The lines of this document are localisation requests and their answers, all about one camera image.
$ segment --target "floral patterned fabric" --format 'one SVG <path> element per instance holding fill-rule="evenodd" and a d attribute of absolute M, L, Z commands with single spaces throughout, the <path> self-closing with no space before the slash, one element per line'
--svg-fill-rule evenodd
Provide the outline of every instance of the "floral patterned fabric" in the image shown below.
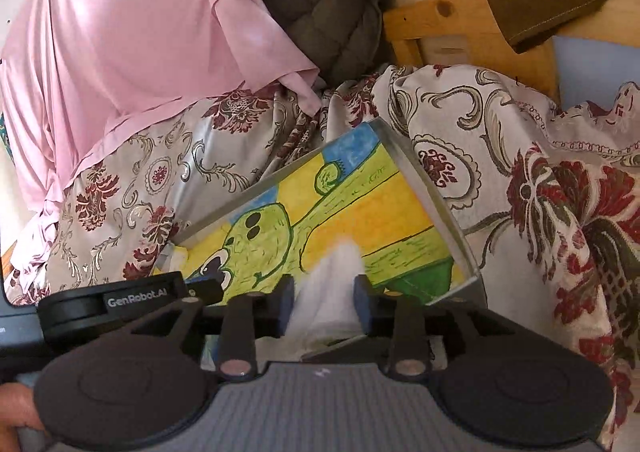
<path fill-rule="evenodd" d="M 4 148 L 6 148 L 7 154 L 11 158 L 11 161 L 14 160 L 14 154 L 11 152 L 11 146 L 9 145 L 9 135 L 6 133 L 6 125 L 4 124 L 4 114 L 0 114 L 0 140 L 2 140 L 2 144 Z"/>
<path fill-rule="evenodd" d="M 390 66 L 322 93 L 308 117 L 279 87 L 206 98 L 131 137 L 67 192 L 43 276 L 17 303 L 148 275 L 166 242 L 233 194 L 381 116 L 410 139 L 482 269 L 490 308 L 609 374 L 606 446 L 635 419 L 640 385 L 640 120 L 628 83 L 611 112 L 567 112 L 470 66 Z"/>

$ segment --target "white wall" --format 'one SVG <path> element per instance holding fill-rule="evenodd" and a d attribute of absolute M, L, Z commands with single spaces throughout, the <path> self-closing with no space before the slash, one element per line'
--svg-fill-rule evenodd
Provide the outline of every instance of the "white wall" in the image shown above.
<path fill-rule="evenodd" d="M 32 216 L 22 200 L 14 164 L 0 146 L 0 252 L 9 249 Z"/>

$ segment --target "blue surface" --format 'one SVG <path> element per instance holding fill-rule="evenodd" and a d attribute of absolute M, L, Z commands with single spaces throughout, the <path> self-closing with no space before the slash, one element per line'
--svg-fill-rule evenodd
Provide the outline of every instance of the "blue surface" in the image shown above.
<path fill-rule="evenodd" d="M 640 83 L 640 49 L 568 37 L 554 49 L 563 110 L 587 100 L 611 110 L 620 85 Z"/>
<path fill-rule="evenodd" d="M 249 210 L 263 207 L 264 205 L 270 205 L 270 204 L 276 203 L 277 201 L 278 201 L 278 186 L 275 185 L 271 187 L 269 190 L 267 190 L 266 192 L 257 196 L 254 200 L 245 204 L 245 206 L 242 207 L 237 212 L 234 212 L 229 217 L 229 222 L 232 225 L 234 225 L 236 221 L 242 216 L 243 213 L 248 212 Z"/>
<path fill-rule="evenodd" d="M 337 161 L 344 170 L 341 179 L 353 172 L 380 142 L 368 123 L 361 123 L 322 150 L 324 162 Z"/>

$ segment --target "cartoon eye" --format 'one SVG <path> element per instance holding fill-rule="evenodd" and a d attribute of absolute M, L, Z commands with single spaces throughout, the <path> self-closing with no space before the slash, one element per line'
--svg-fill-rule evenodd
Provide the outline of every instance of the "cartoon eye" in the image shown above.
<path fill-rule="evenodd" d="M 254 237 L 256 237 L 258 235 L 258 233 L 260 233 L 260 226 L 254 226 L 252 229 L 249 230 L 249 232 L 247 233 L 246 237 L 251 240 Z"/>
<path fill-rule="evenodd" d="M 254 212 L 247 217 L 246 221 L 244 222 L 244 225 L 247 228 L 252 228 L 256 224 L 258 224 L 258 221 L 260 221 L 260 212 Z"/>
<path fill-rule="evenodd" d="M 225 264 L 228 258 L 229 252 L 226 249 L 219 249 L 202 265 L 200 268 L 200 274 L 205 276 L 219 273 L 220 268 Z"/>
<path fill-rule="evenodd" d="M 222 280 L 222 291 L 225 291 L 226 288 L 229 287 L 229 284 L 231 284 L 231 274 L 226 270 L 222 273 L 225 275 L 225 278 Z"/>

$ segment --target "blue sky drawing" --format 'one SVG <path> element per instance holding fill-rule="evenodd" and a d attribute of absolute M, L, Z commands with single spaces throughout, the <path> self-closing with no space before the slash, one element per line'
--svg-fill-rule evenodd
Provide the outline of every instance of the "blue sky drawing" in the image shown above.
<path fill-rule="evenodd" d="M 233 225 L 242 216 L 243 213 L 248 212 L 256 208 L 263 207 L 264 205 L 270 205 L 278 200 L 278 186 L 271 187 L 266 192 L 261 193 L 254 200 L 249 201 L 245 206 L 239 209 L 237 212 L 232 213 L 229 216 L 229 222 Z"/>
<path fill-rule="evenodd" d="M 340 180 L 353 172 L 380 142 L 368 123 L 361 123 L 322 150 L 324 162 L 339 161 L 344 170 Z"/>

